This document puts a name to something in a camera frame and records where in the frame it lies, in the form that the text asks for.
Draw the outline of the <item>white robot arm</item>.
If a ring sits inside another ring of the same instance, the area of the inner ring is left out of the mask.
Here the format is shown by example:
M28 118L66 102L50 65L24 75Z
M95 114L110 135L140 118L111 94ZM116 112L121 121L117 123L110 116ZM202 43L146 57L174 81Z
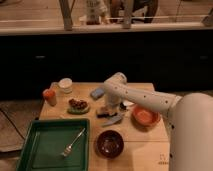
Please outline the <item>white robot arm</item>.
M185 96L129 87L115 73L103 83L109 94L158 112L170 123L169 171L213 171L213 97Z

